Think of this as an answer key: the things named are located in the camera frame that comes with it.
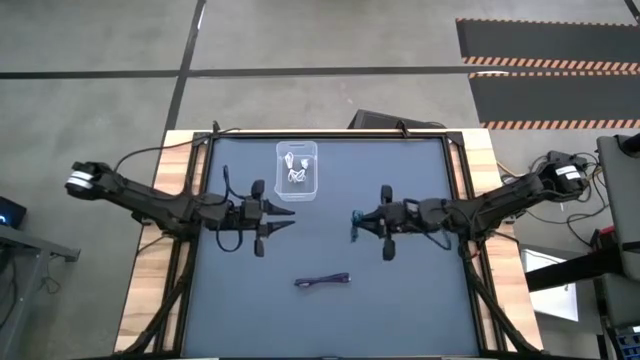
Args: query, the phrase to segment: white label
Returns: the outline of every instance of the white label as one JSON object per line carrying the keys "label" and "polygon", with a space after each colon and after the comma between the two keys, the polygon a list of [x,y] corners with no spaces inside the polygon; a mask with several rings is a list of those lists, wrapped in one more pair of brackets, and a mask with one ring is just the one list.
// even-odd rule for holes
{"label": "white label", "polygon": [[573,165],[569,165],[569,166],[561,167],[560,169],[556,169],[556,174],[558,176],[564,175],[564,174],[570,173],[570,172],[578,172],[578,169],[576,169],[576,167],[573,166]]}
{"label": "white label", "polygon": [[567,179],[568,180],[572,180],[572,179],[580,179],[581,176],[580,174],[578,174],[577,172],[572,172],[572,173],[568,173],[567,174]]}

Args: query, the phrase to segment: dark gray tabletop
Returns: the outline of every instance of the dark gray tabletop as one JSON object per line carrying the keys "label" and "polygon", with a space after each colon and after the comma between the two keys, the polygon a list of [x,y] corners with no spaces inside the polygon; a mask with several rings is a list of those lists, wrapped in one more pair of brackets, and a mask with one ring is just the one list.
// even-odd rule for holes
{"label": "dark gray tabletop", "polygon": [[[350,242],[351,211],[379,203],[380,187],[395,199],[450,198],[439,140],[317,140],[318,192],[311,202],[285,203],[274,192],[276,140],[221,139],[209,190],[223,193],[228,165],[236,192],[266,181],[266,197],[296,211],[296,223],[253,256],[254,234],[236,253],[218,249],[203,231],[189,305],[187,357],[319,357],[477,355],[462,262],[421,235],[397,236],[394,261],[382,241],[360,231]],[[442,234],[435,237],[443,240]],[[224,245],[235,233],[221,234]],[[349,272],[350,284],[293,286],[296,278]]]}
{"label": "dark gray tabletop", "polygon": [[622,244],[640,241],[640,159],[625,155],[612,136],[599,137],[597,142],[623,269],[630,279],[640,280],[640,254],[622,251]]}

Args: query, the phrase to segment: black metal frame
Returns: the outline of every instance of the black metal frame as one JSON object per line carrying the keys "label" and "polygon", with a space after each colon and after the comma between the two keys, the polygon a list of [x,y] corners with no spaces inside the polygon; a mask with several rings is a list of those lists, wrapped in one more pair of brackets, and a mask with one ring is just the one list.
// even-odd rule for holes
{"label": "black metal frame", "polygon": [[[202,134],[194,134],[194,137],[197,136],[202,136]],[[370,139],[370,140],[382,140],[382,139],[398,139],[398,140],[402,140],[402,139],[438,139],[441,141],[442,143],[442,149],[443,149],[443,154],[445,157],[445,164],[446,164],[446,171],[447,171],[447,178],[449,180],[449,187],[451,189],[451,196],[453,199],[457,199],[459,198],[461,195],[458,192],[458,187],[457,187],[457,180],[456,179],[456,174],[455,174],[455,170],[453,168],[453,160],[452,160],[452,153],[451,153],[451,148],[450,148],[450,142],[451,144],[455,144],[455,146],[457,146],[458,148],[458,154],[460,157],[460,166],[462,169],[462,180],[464,181],[465,184],[465,191],[467,193],[467,196],[469,198],[472,198],[474,196],[474,192],[473,192],[473,185],[471,183],[471,172],[469,169],[469,165],[467,162],[467,156],[466,156],[466,149],[464,147],[464,143],[462,142],[462,133],[460,132],[452,132],[452,131],[433,131],[433,132],[425,132],[425,131],[420,131],[420,132],[412,132],[412,133],[408,133],[406,131],[393,131],[393,130],[383,130],[383,131],[366,131],[366,130],[340,130],[340,131],[305,131],[305,132],[288,132],[288,131],[283,131],[283,132],[269,132],[269,131],[256,131],[256,132],[252,132],[252,131],[242,131],[242,132],[229,132],[229,133],[220,133],[220,134],[216,134],[213,137],[213,141],[208,142],[206,145],[206,155],[205,155],[205,162],[204,162],[204,168],[202,171],[202,178],[201,178],[201,182],[200,182],[200,191],[204,192],[207,189],[207,184],[209,181],[209,172],[210,172],[210,167],[211,167],[211,163],[212,163],[212,158],[213,158],[213,152],[214,152],[214,143],[215,140],[218,138],[232,138],[232,139]],[[189,157],[189,161],[194,161],[197,157],[197,149],[201,144],[194,144],[192,146],[192,150],[191,150],[191,154]],[[189,183],[189,175],[187,176],[187,180],[185,180],[185,183]],[[189,247],[189,253],[188,253],[188,257],[190,259],[192,259],[192,261],[195,261],[195,257],[197,254],[197,247],[198,247],[198,239],[195,238],[193,240],[190,241],[190,247]],[[175,270],[174,267],[177,268],[177,262],[178,262],[178,258],[180,257],[180,244],[178,244],[178,246],[174,246],[174,249],[177,249],[176,251],[172,251],[171,254],[171,258],[169,261],[169,273],[167,276],[167,284],[172,284],[173,281],[175,280]],[[482,266],[482,277],[483,277],[483,281],[485,282],[485,284],[487,285],[487,287],[489,288],[489,291],[491,292],[492,295],[495,296],[495,289],[493,287],[493,278],[491,276],[491,271],[489,263],[488,263],[488,258],[486,257],[486,255],[481,255],[479,257],[480,260],[480,264]],[[465,275],[469,276],[469,271],[467,269],[467,267],[465,266],[464,260],[461,259],[462,265],[465,267]],[[483,351],[487,350],[487,338],[486,338],[486,334],[484,331],[484,326],[482,323],[482,314],[480,313],[480,304],[479,304],[479,300],[478,300],[478,296],[475,293],[474,289],[469,285],[469,282],[467,282],[467,289],[469,292],[469,300],[470,300],[470,306],[471,306],[471,313],[472,313],[472,318],[473,318],[473,322],[474,322],[474,327],[475,327],[475,331],[476,331],[476,341],[478,344],[478,349],[479,351],[482,353]],[[168,293],[168,291],[170,291],[170,286],[166,285],[165,286],[165,298],[166,298],[166,294]],[[182,352],[182,343],[184,340],[184,329],[185,329],[185,325],[186,325],[186,319],[187,319],[187,313],[188,313],[188,306],[189,306],[189,294],[190,294],[190,281],[187,284],[187,286],[185,287],[185,291],[182,294],[181,297],[181,302],[180,302],[180,309],[179,309],[179,313],[178,313],[178,318],[177,318],[177,325],[176,325],[176,335],[173,341],[173,347],[171,351],[164,351],[163,347],[164,347],[164,331],[162,333],[160,333],[157,337],[156,337],[156,346],[154,346],[154,352],[157,353],[157,355],[159,356],[179,356]],[[497,322],[494,320],[494,332],[495,332],[495,338],[496,338],[496,342],[498,345],[498,350],[499,351],[504,351],[506,350],[506,346],[505,346],[505,342],[504,342],[504,335],[500,329],[500,327],[498,326]]]}

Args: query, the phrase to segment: white object in container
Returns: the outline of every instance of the white object in container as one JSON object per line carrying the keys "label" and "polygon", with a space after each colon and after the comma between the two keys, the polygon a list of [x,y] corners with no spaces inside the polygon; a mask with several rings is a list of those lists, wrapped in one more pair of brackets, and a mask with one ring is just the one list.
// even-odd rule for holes
{"label": "white object in container", "polygon": [[275,191],[283,201],[312,201],[318,192],[318,145],[281,141],[276,145]]}

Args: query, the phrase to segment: purple cable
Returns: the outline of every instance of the purple cable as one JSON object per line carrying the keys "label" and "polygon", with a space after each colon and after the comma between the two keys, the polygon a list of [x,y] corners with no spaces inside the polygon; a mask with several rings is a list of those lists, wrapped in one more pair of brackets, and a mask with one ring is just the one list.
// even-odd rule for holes
{"label": "purple cable", "polygon": [[297,287],[309,287],[311,285],[314,284],[319,284],[319,283],[340,283],[340,284],[346,284],[351,282],[351,276],[349,276],[349,273],[340,273],[340,274],[335,274],[335,275],[329,275],[329,276],[322,276],[322,277],[318,277],[318,278],[301,278],[301,279],[296,279],[296,281],[293,282],[293,285],[297,286]]}

